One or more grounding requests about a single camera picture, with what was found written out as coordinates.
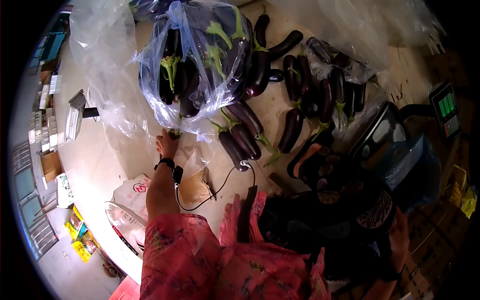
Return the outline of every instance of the pink shirt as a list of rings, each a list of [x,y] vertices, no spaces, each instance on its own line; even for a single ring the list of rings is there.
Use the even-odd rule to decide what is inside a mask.
[[[322,276],[324,249],[309,270],[304,256],[264,242],[257,221],[265,201],[266,193],[259,192],[250,213],[249,244],[236,242],[237,195],[225,206],[219,240],[199,215],[150,221],[140,299],[331,299]]]

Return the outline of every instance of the wall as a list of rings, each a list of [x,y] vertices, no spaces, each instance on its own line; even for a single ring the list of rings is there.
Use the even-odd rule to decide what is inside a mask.
[[[72,247],[64,224],[72,210],[56,208],[48,219],[59,241],[38,260],[45,278],[61,299],[108,299],[120,283],[104,274],[103,260],[95,252],[85,264]]]

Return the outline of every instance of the black watch strap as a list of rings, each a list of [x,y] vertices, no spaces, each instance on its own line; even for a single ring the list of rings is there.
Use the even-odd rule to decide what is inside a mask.
[[[173,171],[175,170],[175,163],[173,162],[173,160],[171,160],[170,158],[162,158],[158,164],[155,166],[154,170],[156,170],[156,168],[158,167],[158,165],[160,165],[161,163],[166,163],[167,166],[170,167],[170,169],[172,169],[172,173]]]

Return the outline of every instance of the beige floor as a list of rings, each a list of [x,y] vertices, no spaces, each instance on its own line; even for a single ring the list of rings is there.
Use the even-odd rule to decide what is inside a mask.
[[[310,36],[308,30],[299,26],[266,1],[260,0],[248,3],[242,6],[240,11],[255,24],[258,16],[262,13],[262,5],[267,7],[270,16],[270,25],[266,32],[267,47],[279,43],[294,29],[302,31],[307,38]],[[142,22],[137,25],[135,32],[137,50],[141,50],[148,42],[152,27],[152,24]],[[395,82],[394,86],[396,85],[398,90],[395,95],[399,96],[399,100],[394,98],[395,102],[400,107],[406,102],[424,103],[427,101],[429,85],[428,80],[425,79],[426,68],[419,57],[419,52],[411,48],[398,50],[395,47],[391,47],[389,51],[392,59],[390,73]],[[297,55],[299,52],[300,47],[297,46],[290,53]],[[60,141],[63,140],[68,100],[80,88],[85,91],[87,89],[87,82],[72,59],[68,43],[64,44],[61,55],[62,87],[61,92],[55,95],[55,111]],[[282,60],[276,60],[272,62],[272,68],[282,69],[281,64]],[[136,79],[137,73],[133,71],[131,76]],[[135,90],[135,94],[142,97],[139,89]],[[285,84],[269,84],[262,95],[248,100],[248,104],[264,125],[266,137],[276,146],[283,131],[285,114],[291,108]],[[149,116],[148,121],[150,134],[160,134],[161,128],[151,121],[152,117],[153,114]],[[76,205],[99,244],[120,268],[125,270],[135,281],[140,282],[141,261],[115,236],[105,216],[103,202],[111,199],[115,188],[120,186],[124,180],[134,178],[141,173],[152,176],[153,166],[157,163],[158,157],[152,153],[152,148],[149,146],[147,139],[135,143],[124,139],[118,132],[107,131],[106,134],[101,122],[95,123],[93,120],[83,120],[76,141],[59,142],[59,154],[74,196],[77,198]],[[286,165],[300,150],[303,142],[314,132],[316,132],[315,126],[309,126],[305,122],[292,152],[270,167],[263,167],[271,154],[264,147],[262,148],[262,157],[252,164],[259,190],[272,193],[272,188],[266,180],[266,177],[272,172],[280,175],[297,192],[308,189],[300,180],[294,180],[287,175]],[[183,139],[189,140],[185,144],[191,145],[193,136],[186,134]],[[112,145],[111,142],[119,140],[123,142],[124,146],[120,151],[115,151],[112,147],[118,150],[118,145]],[[212,153],[215,154],[215,158],[208,164],[208,168],[210,169],[212,190],[216,191],[222,185],[233,164],[218,141],[212,142],[208,147],[200,145],[200,148],[204,150],[205,157],[212,156]],[[212,231],[218,236],[218,228],[223,217],[225,204],[233,201],[235,193],[240,194],[243,198],[246,197],[247,189],[251,184],[251,172],[240,173],[234,171],[225,187],[217,195],[217,201],[205,203],[193,213],[205,216]]]

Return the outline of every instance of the cardboard box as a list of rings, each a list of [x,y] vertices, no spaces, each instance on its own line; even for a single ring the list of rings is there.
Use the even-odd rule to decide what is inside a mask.
[[[50,182],[62,173],[58,152],[52,152],[40,158],[45,181]]]

